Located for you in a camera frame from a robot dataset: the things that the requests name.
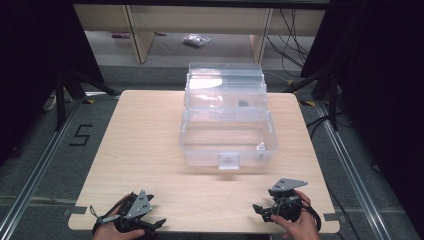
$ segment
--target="wooden tabletop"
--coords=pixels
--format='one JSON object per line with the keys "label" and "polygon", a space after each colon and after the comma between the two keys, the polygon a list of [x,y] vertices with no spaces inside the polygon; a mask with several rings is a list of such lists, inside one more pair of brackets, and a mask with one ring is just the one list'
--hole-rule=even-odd
{"label": "wooden tabletop", "polygon": [[[264,223],[252,204],[270,207],[268,188],[280,178],[304,180],[298,188],[320,214],[322,233],[339,230],[323,175],[296,97],[269,93],[279,149],[265,167],[219,170],[189,167],[178,138],[184,110],[182,91],[127,90],[122,93],[76,206],[106,213],[124,195],[153,194],[153,211],[142,219],[167,221],[158,232],[279,233]],[[69,227],[89,230],[95,217],[72,214]]]}

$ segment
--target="stacked plastic bin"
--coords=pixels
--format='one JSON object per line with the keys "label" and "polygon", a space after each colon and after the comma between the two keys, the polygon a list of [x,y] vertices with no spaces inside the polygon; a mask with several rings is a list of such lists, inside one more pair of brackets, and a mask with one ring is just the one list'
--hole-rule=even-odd
{"label": "stacked plastic bin", "polygon": [[192,63],[180,147],[190,166],[266,165],[278,148],[258,64]]}

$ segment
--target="wire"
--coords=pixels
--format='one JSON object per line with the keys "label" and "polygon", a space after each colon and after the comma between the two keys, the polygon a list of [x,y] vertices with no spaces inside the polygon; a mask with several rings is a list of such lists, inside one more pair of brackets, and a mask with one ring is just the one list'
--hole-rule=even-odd
{"label": "wire", "polygon": [[289,81],[289,80],[284,79],[284,78],[282,78],[282,77],[280,77],[280,76],[278,76],[277,74],[274,74],[274,73],[263,72],[263,74],[274,76],[274,77],[276,77],[276,78],[278,78],[278,79],[280,79],[282,81],[285,81],[285,82],[288,82]]}
{"label": "wire", "polygon": [[344,237],[339,232],[336,232],[336,235],[339,236],[340,239],[344,240]]}
{"label": "wire", "polygon": [[[305,55],[308,55],[308,54],[309,54],[309,52],[308,52],[308,51],[307,51],[304,47],[302,47],[302,46],[299,44],[299,42],[297,41],[296,25],[295,25],[295,20],[296,20],[296,9],[292,9],[292,10],[291,10],[291,12],[292,12],[292,24],[291,24],[291,26],[289,26],[289,23],[287,22],[286,18],[284,17],[283,11],[280,9],[281,17],[283,18],[284,23],[286,24],[287,29],[289,30],[289,33],[290,33],[290,34],[289,34],[289,38],[287,39],[287,42],[284,42],[284,41],[281,39],[281,36],[280,36],[280,39],[281,39],[281,40],[282,40],[282,41],[286,44],[286,47],[287,47],[287,46],[289,46],[291,49],[293,49],[293,50],[297,51],[297,52],[298,52],[298,54],[299,54],[299,57],[300,57],[300,59],[301,59],[301,61],[302,61],[302,63],[304,63],[304,60],[306,60]],[[295,42],[297,49],[295,49],[295,48],[293,48],[293,47],[291,47],[291,46],[289,45],[290,37],[291,37],[291,38],[293,38],[293,41]]]}
{"label": "wire", "polygon": [[296,64],[298,67],[302,68],[303,65],[299,62],[297,62],[294,58],[290,57],[289,55],[287,55],[284,51],[285,50],[281,50],[279,49],[277,46],[274,45],[274,43],[271,41],[271,39],[269,39],[269,36],[266,37],[269,41],[269,43],[271,44],[271,46],[274,48],[274,50],[279,53],[280,55],[282,55],[283,57],[287,58],[288,60],[290,60],[291,62],[293,62],[294,64]]}

